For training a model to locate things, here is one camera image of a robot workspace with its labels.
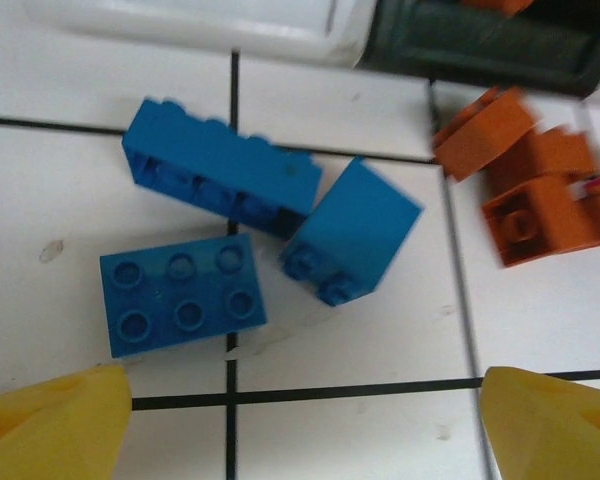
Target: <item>white container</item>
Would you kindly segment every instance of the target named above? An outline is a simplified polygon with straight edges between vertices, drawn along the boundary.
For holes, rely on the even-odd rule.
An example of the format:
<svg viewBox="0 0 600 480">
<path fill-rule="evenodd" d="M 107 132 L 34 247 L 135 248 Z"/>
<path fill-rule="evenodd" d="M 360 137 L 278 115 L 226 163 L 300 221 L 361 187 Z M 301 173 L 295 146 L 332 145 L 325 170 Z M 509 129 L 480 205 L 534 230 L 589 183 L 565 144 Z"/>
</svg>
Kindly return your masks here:
<svg viewBox="0 0 600 480">
<path fill-rule="evenodd" d="M 29 17 L 78 33 L 353 66 L 376 0 L 24 0 Z"/>
</svg>

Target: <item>blue 2x4 brick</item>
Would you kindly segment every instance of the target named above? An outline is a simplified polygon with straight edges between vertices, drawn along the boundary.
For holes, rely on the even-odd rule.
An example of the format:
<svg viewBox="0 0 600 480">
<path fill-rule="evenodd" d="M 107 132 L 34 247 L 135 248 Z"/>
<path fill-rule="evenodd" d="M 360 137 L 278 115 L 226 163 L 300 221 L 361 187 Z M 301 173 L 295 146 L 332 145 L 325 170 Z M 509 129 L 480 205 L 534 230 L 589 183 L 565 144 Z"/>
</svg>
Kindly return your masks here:
<svg viewBox="0 0 600 480">
<path fill-rule="evenodd" d="M 354 159 L 281 254 L 331 306 L 374 291 L 422 207 Z"/>
<path fill-rule="evenodd" d="M 282 238 L 311 213 L 322 173 L 307 153 L 240 137 L 169 101 L 145 99 L 122 146 L 138 185 Z"/>
<path fill-rule="evenodd" d="M 100 271 L 113 357 L 266 323 L 247 235 L 107 255 Z"/>
</svg>

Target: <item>blue lego brick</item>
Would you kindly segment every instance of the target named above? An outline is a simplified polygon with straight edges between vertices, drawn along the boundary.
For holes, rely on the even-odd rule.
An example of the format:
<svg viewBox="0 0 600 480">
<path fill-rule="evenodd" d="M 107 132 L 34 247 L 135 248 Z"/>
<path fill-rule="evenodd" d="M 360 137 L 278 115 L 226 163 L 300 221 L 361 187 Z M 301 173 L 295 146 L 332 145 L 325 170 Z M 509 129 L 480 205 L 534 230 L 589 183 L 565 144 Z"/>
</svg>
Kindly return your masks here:
<svg viewBox="0 0 600 480">
<path fill-rule="evenodd" d="M 113 357 L 264 325 L 247 235 L 100 257 Z"/>
<path fill-rule="evenodd" d="M 243 138 L 169 101 L 145 99 L 122 146 L 138 185 L 282 238 L 311 213 L 322 174 L 308 153 Z"/>
<path fill-rule="evenodd" d="M 350 302 L 376 289 L 421 212 L 356 158 L 285 246 L 283 270 L 328 305 Z"/>
</svg>

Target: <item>dark green object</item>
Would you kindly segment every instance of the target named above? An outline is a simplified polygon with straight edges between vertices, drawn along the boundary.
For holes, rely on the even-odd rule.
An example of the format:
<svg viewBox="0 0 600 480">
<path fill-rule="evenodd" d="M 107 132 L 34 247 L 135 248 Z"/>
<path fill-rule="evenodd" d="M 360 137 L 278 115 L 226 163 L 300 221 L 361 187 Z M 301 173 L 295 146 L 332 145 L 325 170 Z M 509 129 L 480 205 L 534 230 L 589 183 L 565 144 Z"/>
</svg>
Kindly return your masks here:
<svg viewBox="0 0 600 480">
<path fill-rule="evenodd" d="M 459 0 L 379 0 L 358 67 L 584 97 L 600 82 L 600 0 L 535 0 L 513 17 Z"/>
</svg>

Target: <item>yellow object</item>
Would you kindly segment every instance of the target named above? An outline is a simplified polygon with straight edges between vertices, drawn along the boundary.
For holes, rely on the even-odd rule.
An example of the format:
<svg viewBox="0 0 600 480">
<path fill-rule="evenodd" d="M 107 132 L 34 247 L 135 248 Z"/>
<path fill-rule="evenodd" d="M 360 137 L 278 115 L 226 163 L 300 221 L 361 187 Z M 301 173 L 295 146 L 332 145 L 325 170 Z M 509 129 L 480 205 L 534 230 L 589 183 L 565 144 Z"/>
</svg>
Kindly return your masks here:
<svg viewBox="0 0 600 480">
<path fill-rule="evenodd" d="M 0 480 L 109 480 L 130 415 L 118 366 L 0 395 Z"/>
<path fill-rule="evenodd" d="M 600 390 L 497 367 L 480 409 L 503 480 L 600 480 Z"/>
</svg>

